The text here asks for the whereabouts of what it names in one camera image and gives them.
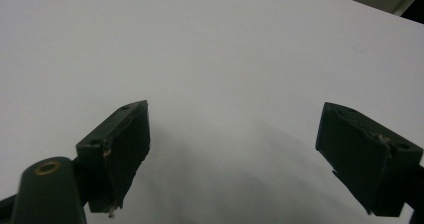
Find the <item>mounting hole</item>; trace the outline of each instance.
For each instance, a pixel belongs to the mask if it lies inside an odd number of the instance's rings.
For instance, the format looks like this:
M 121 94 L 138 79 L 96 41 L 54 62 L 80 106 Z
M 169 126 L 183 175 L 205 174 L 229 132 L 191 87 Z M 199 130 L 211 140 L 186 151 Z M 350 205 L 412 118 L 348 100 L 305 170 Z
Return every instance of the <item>mounting hole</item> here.
M 34 172 L 38 176 L 48 175 L 50 173 L 57 171 L 61 165 L 62 164 L 60 164 L 60 162 L 58 161 L 45 162 L 37 166 Z

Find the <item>black plastic part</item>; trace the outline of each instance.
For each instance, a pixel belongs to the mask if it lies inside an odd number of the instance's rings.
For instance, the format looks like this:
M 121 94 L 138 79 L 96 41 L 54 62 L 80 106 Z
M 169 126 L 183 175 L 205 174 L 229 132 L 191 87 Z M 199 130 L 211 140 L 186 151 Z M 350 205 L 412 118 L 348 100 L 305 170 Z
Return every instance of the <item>black plastic part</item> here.
M 15 199 L 16 195 L 13 195 L 0 201 L 0 224 L 11 222 Z
M 424 168 L 418 166 L 408 185 L 406 203 L 415 211 L 410 224 L 424 223 Z
M 116 110 L 76 145 L 74 160 L 82 202 L 91 212 L 110 212 L 123 200 L 150 150 L 147 101 Z
M 86 223 L 71 160 L 49 158 L 24 171 L 12 223 Z
M 402 17 L 424 24 L 424 0 L 415 0 L 402 14 Z
M 316 149 L 368 213 L 400 215 L 423 150 L 371 120 L 325 103 Z

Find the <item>white surface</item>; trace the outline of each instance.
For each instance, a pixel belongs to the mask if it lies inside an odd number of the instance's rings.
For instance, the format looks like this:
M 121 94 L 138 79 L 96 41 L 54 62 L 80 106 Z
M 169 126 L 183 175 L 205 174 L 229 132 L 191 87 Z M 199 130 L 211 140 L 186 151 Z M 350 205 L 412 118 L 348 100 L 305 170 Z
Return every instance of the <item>white surface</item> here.
M 152 150 L 114 220 L 367 216 L 315 151 L 322 106 L 422 146 L 424 28 L 349 0 L 0 0 L 0 198 L 32 163 L 147 99 Z

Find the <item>white table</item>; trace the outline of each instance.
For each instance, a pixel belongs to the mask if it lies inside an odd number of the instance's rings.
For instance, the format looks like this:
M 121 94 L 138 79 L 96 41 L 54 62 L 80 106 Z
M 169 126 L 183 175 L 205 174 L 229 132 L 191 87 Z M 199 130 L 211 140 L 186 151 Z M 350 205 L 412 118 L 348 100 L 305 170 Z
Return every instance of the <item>white table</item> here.
M 423 146 L 423 46 L 349 0 L 0 0 L 0 198 L 147 99 L 151 153 L 90 224 L 407 223 L 367 216 L 314 145 L 331 101 Z

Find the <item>round hole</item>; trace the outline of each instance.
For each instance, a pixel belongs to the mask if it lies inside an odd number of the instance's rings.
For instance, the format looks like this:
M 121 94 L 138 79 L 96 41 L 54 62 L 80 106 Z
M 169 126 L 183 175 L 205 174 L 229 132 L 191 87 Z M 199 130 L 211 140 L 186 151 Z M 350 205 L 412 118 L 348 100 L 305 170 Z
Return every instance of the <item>round hole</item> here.
M 55 172 L 56 170 L 58 170 L 60 168 L 62 164 L 60 164 L 60 162 L 57 161 L 49 161 L 49 162 L 45 162 L 40 164 L 36 169 L 35 169 L 35 174 L 38 176 L 44 176 L 44 175 L 48 175 L 50 173 Z
M 409 149 L 409 146 L 405 143 L 396 143 L 396 146 L 405 150 Z

